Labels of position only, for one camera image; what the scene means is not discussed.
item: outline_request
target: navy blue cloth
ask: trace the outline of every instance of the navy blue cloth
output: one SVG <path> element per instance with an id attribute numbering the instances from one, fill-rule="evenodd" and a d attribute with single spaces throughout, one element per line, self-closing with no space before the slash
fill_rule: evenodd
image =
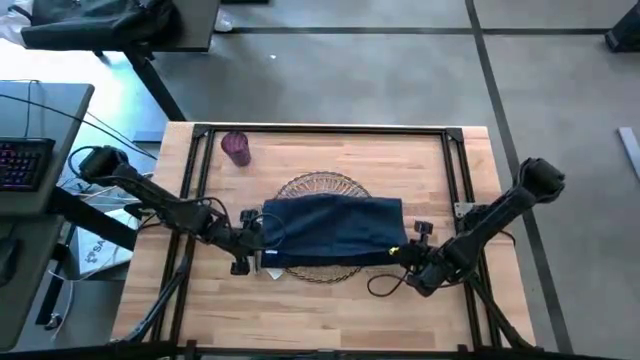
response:
<path id="1" fill-rule="evenodd" d="M 263 267 L 372 266 L 394 264 L 390 248 L 407 243 L 402 201 L 319 194 L 273 199 L 262 212 L 265 240 L 276 245 L 262 257 Z"/>

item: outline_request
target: round woven mat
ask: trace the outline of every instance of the round woven mat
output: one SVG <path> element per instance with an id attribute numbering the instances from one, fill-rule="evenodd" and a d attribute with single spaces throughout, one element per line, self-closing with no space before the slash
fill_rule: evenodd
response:
<path id="1" fill-rule="evenodd" d="M 299 176 L 283 186 L 276 199 L 296 198 L 313 194 L 337 194 L 354 197 L 371 197 L 371 194 L 353 179 L 329 171 L 313 172 Z M 319 284 L 333 284 L 347 280 L 360 271 L 357 266 L 300 266 L 285 269 L 292 276 Z"/>

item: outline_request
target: keyboard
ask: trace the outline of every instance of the keyboard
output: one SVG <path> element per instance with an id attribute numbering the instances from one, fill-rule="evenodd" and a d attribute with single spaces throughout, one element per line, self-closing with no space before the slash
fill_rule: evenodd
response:
<path id="1" fill-rule="evenodd" d="M 0 191 L 38 191 L 55 141 L 0 137 Z"/>

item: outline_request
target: plastic cup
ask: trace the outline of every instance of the plastic cup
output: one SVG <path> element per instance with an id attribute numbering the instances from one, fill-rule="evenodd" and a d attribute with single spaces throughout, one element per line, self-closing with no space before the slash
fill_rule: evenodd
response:
<path id="1" fill-rule="evenodd" d="M 243 132 L 229 132 L 222 138 L 221 146 L 236 166 L 247 166 L 251 162 L 249 139 Z"/>

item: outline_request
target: wooden tabletop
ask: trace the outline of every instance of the wooden tabletop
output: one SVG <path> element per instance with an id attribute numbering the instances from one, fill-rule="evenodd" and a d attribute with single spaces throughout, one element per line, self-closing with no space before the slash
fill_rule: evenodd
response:
<path id="1" fill-rule="evenodd" d="M 155 182 L 176 195 L 193 126 L 169 123 L 154 174 Z M 464 127 L 463 133 L 475 197 L 479 203 L 492 202 L 501 190 L 487 129 Z M 402 198 L 410 238 L 417 237 L 415 220 L 434 223 L 431 244 L 442 244 L 454 234 L 439 138 L 247 133 L 252 162 L 237 168 L 220 149 L 223 135 L 215 134 L 206 196 L 225 203 L 234 226 L 239 226 L 241 210 L 273 198 L 294 177 L 329 170 L 358 181 L 373 196 Z M 195 196 L 196 184 L 194 180 L 190 197 Z M 138 236 L 114 338 L 131 331 L 156 300 L 169 235 L 166 229 L 150 228 Z M 522 336 L 534 343 L 513 243 L 498 236 L 489 242 L 486 254 L 496 302 Z M 401 286 L 387 298 L 376 298 L 367 292 L 367 279 L 389 271 L 401 274 L 399 267 L 366 268 L 344 282 L 320 285 L 287 274 L 272 280 L 264 271 L 231 276 L 231 261 L 230 255 L 215 246 L 197 243 L 181 344 L 195 339 L 199 347 L 404 351 L 445 351 L 455 350 L 458 344 L 471 345 L 462 286 L 438 290 L 429 298 Z M 382 279 L 375 290 L 383 292 L 394 282 Z M 482 305 L 478 308 L 483 339 L 489 344 L 484 309 Z M 172 304 L 168 314 L 173 314 Z M 168 338 L 170 319 L 165 317 L 163 339 Z"/>

